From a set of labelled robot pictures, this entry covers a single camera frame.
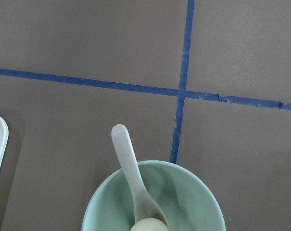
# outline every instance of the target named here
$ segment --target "round white object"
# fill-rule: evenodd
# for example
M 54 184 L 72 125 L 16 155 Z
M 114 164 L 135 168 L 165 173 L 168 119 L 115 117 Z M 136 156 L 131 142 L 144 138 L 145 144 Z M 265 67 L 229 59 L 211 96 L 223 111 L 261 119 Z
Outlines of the round white object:
M 169 231 L 168 227 L 155 218 L 145 218 L 139 220 L 130 231 Z

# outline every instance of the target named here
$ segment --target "light green bowl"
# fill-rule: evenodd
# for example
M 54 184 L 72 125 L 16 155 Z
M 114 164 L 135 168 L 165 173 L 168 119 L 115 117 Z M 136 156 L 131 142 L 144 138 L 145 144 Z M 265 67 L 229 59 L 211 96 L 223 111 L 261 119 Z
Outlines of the light green bowl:
M 144 184 L 165 213 L 170 231 L 225 231 L 220 207 L 194 174 L 165 161 L 138 162 Z M 129 231 L 134 225 L 132 196 L 123 171 L 117 170 L 96 190 L 82 231 Z

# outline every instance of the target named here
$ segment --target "plastic spoon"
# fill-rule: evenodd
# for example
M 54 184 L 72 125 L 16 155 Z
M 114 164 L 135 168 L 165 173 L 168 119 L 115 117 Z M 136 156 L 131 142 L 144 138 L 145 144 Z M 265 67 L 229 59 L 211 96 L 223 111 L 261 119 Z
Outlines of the plastic spoon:
M 122 124 L 114 126 L 111 137 L 132 194 L 135 223 L 145 218 L 156 218 L 167 225 L 162 209 L 145 188 L 127 128 Z

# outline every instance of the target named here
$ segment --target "spoon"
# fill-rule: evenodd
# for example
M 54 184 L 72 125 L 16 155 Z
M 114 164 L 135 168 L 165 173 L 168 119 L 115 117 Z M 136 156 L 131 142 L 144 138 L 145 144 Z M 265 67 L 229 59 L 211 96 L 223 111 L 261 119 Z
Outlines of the spoon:
M 162 209 L 145 188 L 127 128 L 122 124 L 114 126 L 111 137 L 132 194 L 135 223 L 145 218 L 156 218 L 167 225 Z

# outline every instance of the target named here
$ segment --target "tabletop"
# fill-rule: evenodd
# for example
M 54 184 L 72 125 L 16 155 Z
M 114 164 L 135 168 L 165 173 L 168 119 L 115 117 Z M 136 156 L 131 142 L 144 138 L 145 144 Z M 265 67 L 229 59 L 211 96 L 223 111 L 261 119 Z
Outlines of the tabletop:
M 80 230 L 118 123 L 228 231 L 291 231 L 291 0 L 0 0 L 0 116 L 0 231 Z

